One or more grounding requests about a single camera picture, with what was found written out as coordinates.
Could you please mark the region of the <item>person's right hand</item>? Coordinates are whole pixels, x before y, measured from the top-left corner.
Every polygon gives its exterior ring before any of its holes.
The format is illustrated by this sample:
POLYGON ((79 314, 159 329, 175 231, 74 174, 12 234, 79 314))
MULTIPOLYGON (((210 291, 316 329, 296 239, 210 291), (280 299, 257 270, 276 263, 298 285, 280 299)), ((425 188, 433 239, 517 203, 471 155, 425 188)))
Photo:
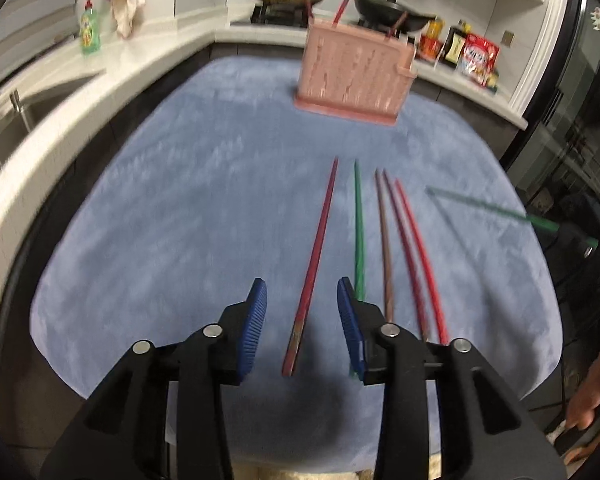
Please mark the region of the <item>person's right hand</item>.
POLYGON ((585 380, 569 401, 566 411, 566 428, 588 429, 595 419, 595 409, 600 406, 600 354, 588 370, 585 380))

